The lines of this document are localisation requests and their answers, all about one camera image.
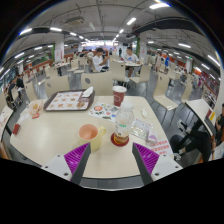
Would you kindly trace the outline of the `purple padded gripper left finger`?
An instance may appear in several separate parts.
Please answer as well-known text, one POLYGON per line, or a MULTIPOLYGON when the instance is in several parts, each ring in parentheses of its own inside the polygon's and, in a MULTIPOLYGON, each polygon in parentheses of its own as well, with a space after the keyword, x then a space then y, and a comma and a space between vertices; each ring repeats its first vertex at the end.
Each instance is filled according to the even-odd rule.
POLYGON ((65 155, 56 154, 42 169, 79 185, 91 154, 91 146, 85 143, 65 155))

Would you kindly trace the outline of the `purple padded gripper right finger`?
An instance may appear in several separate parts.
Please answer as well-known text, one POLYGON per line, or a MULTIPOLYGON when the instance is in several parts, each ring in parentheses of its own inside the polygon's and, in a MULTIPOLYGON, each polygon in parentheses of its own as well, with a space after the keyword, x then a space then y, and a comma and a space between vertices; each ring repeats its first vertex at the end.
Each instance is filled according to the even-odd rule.
POLYGON ((170 156, 159 155, 138 143, 133 144, 132 153, 144 185, 182 169, 170 156))

